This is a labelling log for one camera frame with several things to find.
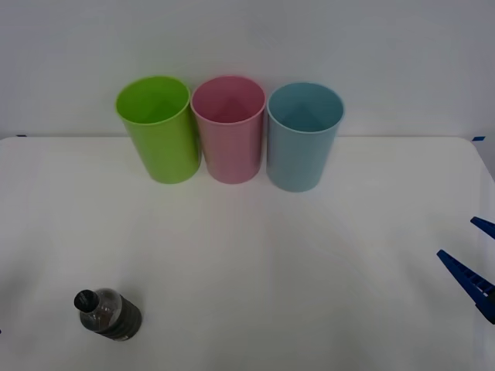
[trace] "blue cup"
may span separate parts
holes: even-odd
[[[317,83],[290,83],[273,92],[267,173],[277,187],[304,192],[318,184],[343,112],[339,96]]]

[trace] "white wall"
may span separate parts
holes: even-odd
[[[341,134],[495,132],[493,0],[3,0],[0,137],[124,134],[114,97],[172,74],[326,83]]]

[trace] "pink cup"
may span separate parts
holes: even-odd
[[[263,89],[241,76],[216,77],[194,92],[204,158],[219,182],[242,183],[258,173],[265,103]]]

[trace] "cup rim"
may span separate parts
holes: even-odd
[[[220,78],[224,78],[224,77],[236,77],[236,78],[241,78],[241,79],[244,79],[244,80],[247,80],[251,83],[253,83],[254,85],[256,85],[257,87],[260,88],[261,92],[263,93],[263,104],[261,106],[261,109],[256,112],[255,114],[251,115],[250,117],[246,118],[245,120],[242,120],[242,121],[235,121],[235,122],[217,122],[217,121],[212,121],[206,117],[204,117],[203,115],[201,114],[198,114],[196,109],[194,108],[194,95],[197,93],[197,91],[206,83],[209,83],[211,81],[214,81],[216,79],[220,79]],[[194,89],[193,91],[193,95],[192,97],[190,98],[191,100],[191,110],[193,111],[193,113],[201,118],[201,120],[203,121],[206,121],[208,122],[209,124],[214,124],[214,125],[219,125],[219,126],[234,126],[234,125],[242,125],[242,124],[245,124],[247,123],[248,121],[252,120],[253,118],[257,117],[259,114],[261,114],[265,108],[267,107],[267,101],[266,101],[266,93],[265,91],[263,90],[263,88],[260,86],[259,83],[257,83],[256,81],[254,81],[253,79],[250,79],[249,77],[246,77],[246,76],[243,76],[243,75],[235,75],[235,74],[227,74],[227,75],[219,75],[219,76],[215,76],[209,80],[206,80],[204,81],[203,83],[201,83],[196,89]]]
[[[142,81],[144,80],[151,80],[151,79],[154,79],[156,77],[160,77],[160,78],[165,78],[167,80],[175,80],[179,83],[181,83],[181,85],[183,85],[185,88],[186,88],[186,91],[187,91],[187,101],[186,103],[184,104],[184,107],[182,107],[176,114],[174,114],[173,116],[171,117],[168,117],[166,118],[165,120],[161,120],[161,121],[157,121],[157,122],[148,122],[148,123],[140,123],[140,122],[134,122],[134,121],[131,121],[127,118],[125,118],[124,116],[122,116],[120,114],[120,112],[118,111],[117,109],[117,102],[118,102],[118,98],[121,96],[121,94],[127,90],[129,87],[131,87],[132,85],[136,84],[136,83],[141,83]],[[115,99],[115,102],[114,102],[114,108],[115,108],[115,111],[117,112],[117,115],[122,119],[124,120],[125,122],[128,122],[129,124],[133,124],[133,125],[137,125],[137,126],[154,126],[154,125],[159,125],[159,124],[164,124],[166,123],[167,121],[171,121],[173,120],[174,118],[176,118],[177,116],[181,115],[182,112],[184,112],[189,104],[191,102],[191,90],[189,89],[189,87],[187,85],[184,84],[183,81],[181,81],[180,79],[178,79],[177,77],[174,77],[174,76],[169,76],[169,75],[151,75],[151,76],[146,76],[146,77],[142,77],[140,79],[137,79],[137,80],[134,80],[130,83],[128,83],[127,85],[125,85],[121,91],[117,94],[117,98]]]
[[[271,110],[270,110],[270,100],[273,98],[274,94],[277,93],[279,90],[283,89],[284,87],[288,87],[289,85],[294,85],[294,84],[297,84],[297,83],[307,83],[307,84],[310,84],[310,85],[317,85],[319,87],[324,87],[325,89],[327,89],[327,90],[331,91],[332,93],[334,93],[335,96],[337,98],[339,98],[339,102],[342,104],[342,116],[340,116],[340,119],[335,124],[333,124],[332,126],[330,126],[329,128],[326,128],[326,129],[323,129],[323,130],[320,130],[320,131],[300,131],[300,130],[292,129],[292,128],[289,128],[288,126],[285,126],[282,122],[280,122],[279,120],[277,120],[275,118],[275,116],[273,115],[273,113],[271,112]],[[312,134],[322,134],[322,133],[324,133],[326,131],[329,131],[329,130],[332,130],[333,128],[335,128],[342,121],[342,119],[344,118],[344,116],[346,115],[346,106],[344,105],[343,100],[340,97],[340,95],[337,94],[335,92],[335,90],[330,89],[326,85],[323,85],[322,83],[313,83],[312,81],[293,81],[291,83],[287,83],[285,85],[282,85],[281,87],[278,87],[277,89],[273,90],[273,92],[270,94],[270,97],[268,98],[268,102],[267,102],[266,107],[267,107],[266,110],[268,112],[268,116],[276,124],[280,125],[281,127],[283,127],[286,130],[292,131],[292,132],[297,133],[297,134],[309,134],[309,135],[312,135]]]

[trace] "bottle label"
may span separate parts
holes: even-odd
[[[96,332],[97,334],[106,336],[117,342],[123,342],[134,336],[135,333],[138,332],[139,327],[141,327],[142,322],[142,316],[139,309],[130,301],[124,299],[122,295],[121,299],[122,310],[117,321],[109,328]]]

